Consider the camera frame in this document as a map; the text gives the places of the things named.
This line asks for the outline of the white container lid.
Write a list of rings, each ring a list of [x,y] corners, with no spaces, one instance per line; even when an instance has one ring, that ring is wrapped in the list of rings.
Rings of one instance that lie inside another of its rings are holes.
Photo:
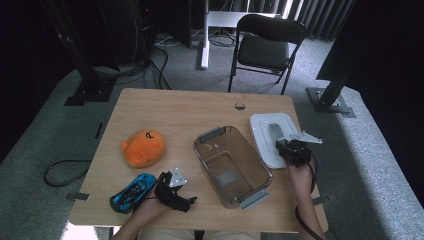
[[[283,136],[289,140],[298,134],[298,129],[286,113],[253,114],[250,117],[251,131],[262,160],[268,168],[281,169],[285,168],[286,164],[276,148],[276,140],[271,136],[272,124],[277,124]]]

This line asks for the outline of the black metal stand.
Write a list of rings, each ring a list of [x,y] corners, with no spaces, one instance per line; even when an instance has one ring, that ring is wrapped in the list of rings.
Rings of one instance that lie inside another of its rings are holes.
[[[344,118],[355,118],[353,109],[346,105],[341,92],[347,84],[352,67],[335,57],[327,57],[319,75],[332,74],[326,88],[308,87],[309,99],[316,112],[340,113]]]
[[[100,75],[91,65],[82,41],[63,0],[39,0],[58,38],[81,76],[81,82],[66,106],[83,106],[86,102],[108,102],[116,78]]]

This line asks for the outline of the clear plastic container box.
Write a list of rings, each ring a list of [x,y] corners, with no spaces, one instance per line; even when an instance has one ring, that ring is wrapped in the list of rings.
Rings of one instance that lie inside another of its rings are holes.
[[[273,175],[237,128],[204,132],[193,148],[225,208],[249,209],[268,197]]]

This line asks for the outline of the black computer cabinet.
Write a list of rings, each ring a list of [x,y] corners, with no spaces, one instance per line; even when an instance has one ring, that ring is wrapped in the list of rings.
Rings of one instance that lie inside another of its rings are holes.
[[[98,0],[118,63],[149,62],[164,32],[191,47],[192,0]]]

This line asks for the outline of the person's right hand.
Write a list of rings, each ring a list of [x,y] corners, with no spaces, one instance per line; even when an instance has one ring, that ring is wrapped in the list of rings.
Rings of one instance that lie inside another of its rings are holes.
[[[313,171],[307,166],[288,166],[290,184],[296,197],[305,198],[311,196],[313,184]]]

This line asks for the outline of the orange plush toy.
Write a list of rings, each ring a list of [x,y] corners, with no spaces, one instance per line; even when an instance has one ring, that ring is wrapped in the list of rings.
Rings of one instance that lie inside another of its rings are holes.
[[[134,168],[146,168],[156,163],[165,152],[162,134],[153,129],[142,129],[120,143],[126,162]]]

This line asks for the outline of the black curtain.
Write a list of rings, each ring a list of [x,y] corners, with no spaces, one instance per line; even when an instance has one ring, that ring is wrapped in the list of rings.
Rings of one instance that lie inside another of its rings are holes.
[[[0,163],[72,69],[39,0],[0,0]]]
[[[424,207],[424,0],[355,0],[318,77],[361,94]]]

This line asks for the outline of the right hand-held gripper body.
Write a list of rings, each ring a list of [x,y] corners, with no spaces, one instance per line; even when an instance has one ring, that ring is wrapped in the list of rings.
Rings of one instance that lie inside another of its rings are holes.
[[[306,132],[291,134],[287,140],[287,147],[281,148],[286,151],[286,160],[290,165],[301,167],[311,161],[312,151],[308,143],[322,144],[323,140]]]

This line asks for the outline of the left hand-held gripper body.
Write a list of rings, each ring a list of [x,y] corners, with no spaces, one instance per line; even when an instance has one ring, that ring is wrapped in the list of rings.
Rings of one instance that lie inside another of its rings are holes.
[[[155,194],[159,201],[173,210],[181,210],[188,199],[178,195],[178,191],[188,183],[178,167],[173,172],[162,172],[157,180]]]

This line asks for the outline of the person's left hand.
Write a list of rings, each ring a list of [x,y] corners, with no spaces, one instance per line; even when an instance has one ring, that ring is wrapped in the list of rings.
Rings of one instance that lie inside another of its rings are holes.
[[[147,217],[150,222],[169,210],[169,207],[159,201],[154,191],[144,199],[133,215]]]

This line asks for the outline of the white desk frame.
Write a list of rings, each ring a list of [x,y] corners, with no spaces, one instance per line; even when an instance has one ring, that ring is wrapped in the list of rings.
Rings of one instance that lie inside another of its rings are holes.
[[[210,27],[225,27],[235,28],[238,21],[249,13],[250,0],[247,0],[247,6],[245,11],[211,11],[209,9],[209,3],[211,0],[204,0],[204,25],[203,25],[203,45],[202,45],[202,56],[200,67],[207,69],[209,66],[209,53],[210,53],[210,41],[209,41],[209,28]]]

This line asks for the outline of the blue toy car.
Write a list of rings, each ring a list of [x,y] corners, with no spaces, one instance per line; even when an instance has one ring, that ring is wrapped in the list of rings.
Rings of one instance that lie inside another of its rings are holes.
[[[127,214],[134,210],[156,183],[151,174],[142,173],[123,190],[110,198],[111,208],[118,213]]]

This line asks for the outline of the black folding chair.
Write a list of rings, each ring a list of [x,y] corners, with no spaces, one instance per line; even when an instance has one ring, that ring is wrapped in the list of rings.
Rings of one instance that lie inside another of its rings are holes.
[[[303,23],[259,14],[243,16],[236,26],[228,91],[232,90],[237,70],[275,75],[279,84],[285,77],[285,93],[296,54],[306,37]]]

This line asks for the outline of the grey pleated curtain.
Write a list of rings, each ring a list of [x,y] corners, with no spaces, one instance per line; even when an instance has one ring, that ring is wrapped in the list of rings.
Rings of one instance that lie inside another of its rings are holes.
[[[311,39],[334,41],[356,0],[228,0],[229,10],[277,14],[302,22]]]

